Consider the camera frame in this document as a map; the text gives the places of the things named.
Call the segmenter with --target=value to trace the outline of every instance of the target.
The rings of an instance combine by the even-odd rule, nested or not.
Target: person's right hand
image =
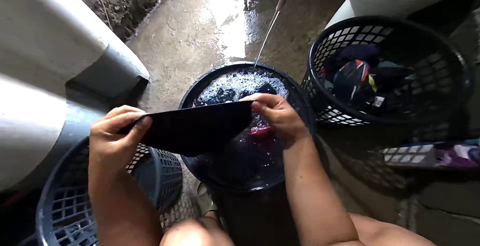
[[[310,138],[310,132],[292,106],[280,95],[255,93],[241,101],[251,101],[254,112],[262,114],[268,124],[276,129],[287,145],[302,138]]]

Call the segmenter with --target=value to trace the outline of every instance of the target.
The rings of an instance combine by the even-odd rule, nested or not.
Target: dark fabric
[[[252,102],[239,101],[147,114],[153,122],[141,143],[186,157],[221,149],[250,125]],[[119,133],[127,134],[142,117]]]
[[[329,56],[322,64],[322,71],[325,78],[333,81],[338,70],[352,60],[367,62],[371,68],[378,66],[378,49],[374,45],[350,45],[340,48],[332,56]]]

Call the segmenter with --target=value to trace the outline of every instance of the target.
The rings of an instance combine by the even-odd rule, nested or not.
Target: black plastic basket
[[[97,244],[97,225],[88,196],[88,152],[86,138],[50,174],[36,212],[39,245]],[[182,191],[182,168],[171,153],[140,144],[126,169],[160,211]]]
[[[324,85],[323,62],[339,48],[375,45],[380,61],[411,67],[416,79],[402,87],[411,101],[396,112],[374,116],[336,98]],[[325,29],[311,47],[302,88],[318,122],[409,125],[445,119],[471,95],[473,74],[461,54],[443,36],[413,22],[380,16],[355,17]],[[430,97],[432,93],[442,97]]]

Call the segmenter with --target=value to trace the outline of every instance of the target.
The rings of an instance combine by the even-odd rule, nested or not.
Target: person's left hand
[[[89,184],[115,179],[119,172],[126,172],[125,166],[133,159],[137,145],[152,124],[145,117],[127,135],[117,132],[132,123],[144,111],[124,105],[112,109],[104,118],[92,124],[90,129],[90,153],[88,164]]]

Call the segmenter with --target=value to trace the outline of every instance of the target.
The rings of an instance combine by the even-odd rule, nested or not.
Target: wet concrete floor
[[[277,1],[160,0],[128,43],[152,78],[139,107],[147,112],[177,109],[189,86],[205,72],[232,61],[255,61]],[[311,45],[344,1],[288,0],[259,62],[276,67],[301,83]],[[327,168],[332,170],[333,184],[350,212],[399,223],[396,198],[379,194],[358,181],[329,150],[320,153],[330,161]],[[184,179],[194,180],[185,168]],[[237,245],[297,243],[284,187],[273,194],[216,196]],[[182,195],[180,204],[173,209],[173,219],[165,216],[166,225],[198,216],[195,209],[182,210],[181,204],[189,202],[189,196]],[[275,226],[273,222],[288,223]]]

